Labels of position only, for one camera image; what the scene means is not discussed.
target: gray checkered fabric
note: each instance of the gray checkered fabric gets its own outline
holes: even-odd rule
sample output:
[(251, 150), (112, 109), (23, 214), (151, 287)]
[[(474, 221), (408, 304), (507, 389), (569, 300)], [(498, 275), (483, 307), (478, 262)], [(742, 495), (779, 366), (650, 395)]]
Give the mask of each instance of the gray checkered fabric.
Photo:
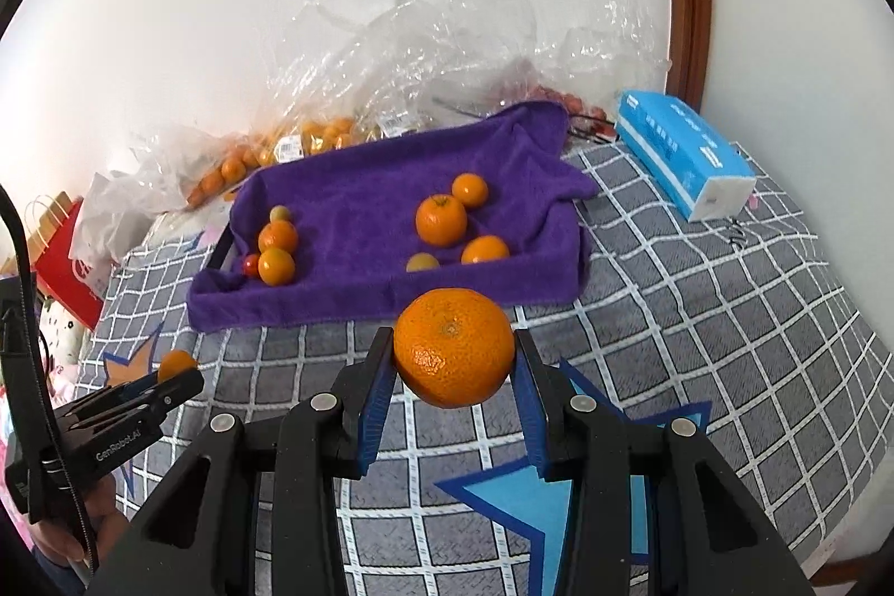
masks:
[[(709, 437), (804, 560), (842, 519), (894, 434), (891, 354), (853, 305), (803, 221), (759, 174), (738, 223), (690, 224), (622, 144), (574, 151), (596, 178), (580, 203), (593, 239), (586, 290), (569, 306), (517, 306), (541, 355), (566, 358), (631, 417), (712, 401)], [(159, 324), (160, 352), (195, 353), (205, 391), (119, 483), (130, 515), (211, 416), (274, 417), (331, 386), (388, 321), (197, 335), (189, 281), (208, 251), (137, 249), (116, 273), (82, 388), (104, 380), (102, 353), (129, 356)], [(398, 382), (368, 477), (337, 484), (343, 561), (358, 596), (526, 594), (527, 541), (435, 486), (525, 452), (506, 384), (479, 406), (441, 410)], [(258, 521), (258, 593), (269, 593), (271, 480)], [(631, 571), (645, 593), (646, 572)]]

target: screw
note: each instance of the screw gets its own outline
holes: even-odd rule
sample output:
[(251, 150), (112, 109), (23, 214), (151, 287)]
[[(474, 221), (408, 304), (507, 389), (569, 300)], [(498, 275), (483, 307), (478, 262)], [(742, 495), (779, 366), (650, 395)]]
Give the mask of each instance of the screw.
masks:
[(698, 431), (696, 424), (692, 420), (688, 420), (686, 417), (678, 417), (670, 423), (670, 428), (674, 434), (680, 435), (681, 437), (692, 437), (696, 434), (696, 431)]
[(310, 407), (313, 407), (318, 412), (326, 412), (335, 407), (336, 404), (338, 404), (338, 398), (329, 392), (320, 392), (320, 394), (314, 395), (314, 398), (310, 400)]
[(596, 409), (596, 400), (586, 394), (575, 394), (571, 398), (571, 409), (575, 412), (593, 412)]
[(225, 432), (231, 429), (235, 423), (236, 418), (229, 412), (224, 412), (223, 414), (216, 414), (213, 420), (211, 420), (211, 429), (216, 432)]

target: plastic bag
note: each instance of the plastic bag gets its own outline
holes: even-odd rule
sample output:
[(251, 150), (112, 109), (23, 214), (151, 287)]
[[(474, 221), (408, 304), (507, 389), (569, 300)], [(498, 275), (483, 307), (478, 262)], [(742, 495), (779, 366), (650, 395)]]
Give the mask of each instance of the plastic bag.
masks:
[(277, 161), (466, 124), (524, 99), (556, 99), (575, 129), (612, 136), (620, 92), (660, 89), (668, 68), (643, 0), (612, 1), (554, 44), (538, 44), (527, 0), (399, 0), (365, 27), (311, 2), (276, 56), (260, 127)]
[(131, 175), (93, 176), (75, 223), (69, 258), (93, 269), (119, 263), (139, 245), (161, 213), (195, 209), (239, 185), (261, 165), (261, 140), (213, 137), (168, 125), (137, 136)]

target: price label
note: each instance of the price label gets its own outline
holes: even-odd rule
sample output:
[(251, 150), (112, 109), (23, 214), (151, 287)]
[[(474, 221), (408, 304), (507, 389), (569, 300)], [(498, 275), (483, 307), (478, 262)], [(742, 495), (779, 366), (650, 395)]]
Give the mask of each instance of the price label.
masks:
[(400, 137), (412, 131), (406, 124), (405, 117), (383, 117), (379, 120), (379, 129), (383, 137)]
[(274, 157), (280, 164), (293, 163), (304, 157), (304, 148), (301, 146), (301, 135), (288, 135), (276, 142)]

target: finger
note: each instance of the finger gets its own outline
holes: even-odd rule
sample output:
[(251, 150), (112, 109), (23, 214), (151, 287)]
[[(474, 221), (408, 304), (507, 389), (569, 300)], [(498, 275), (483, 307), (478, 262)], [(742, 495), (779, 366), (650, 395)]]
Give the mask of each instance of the finger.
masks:
[(131, 521), (124, 517), (124, 513), (118, 510), (103, 519), (103, 524), (97, 532), (97, 551), (99, 562), (102, 563), (118, 540), (131, 527)]
[(88, 492), (84, 498), (87, 515), (90, 518), (101, 518), (115, 513), (115, 479), (106, 475)]
[(61, 557), (63, 563), (69, 560), (80, 561), (84, 558), (84, 549), (77, 539), (70, 532), (51, 521), (40, 521), (34, 526), (31, 533), (36, 536), (37, 543), (46, 546), (46, 550), (41, 548), (46, 557), (50, 557), (52, 552)]
[(35, 526), (30, 527), (30, 533), (31, 540), (34, 541), (34, 545), (37, 546), (37, 550), (43, 553), (48, 560), (52, 561), (57, 566), (62, 566), (63, 568), (68, 566), (68, 559), (66, 559), (64, 554), (61, 554), (58, 550), (54, 549), (48, 543), (46, 543), (43, 536), (39, 533)]

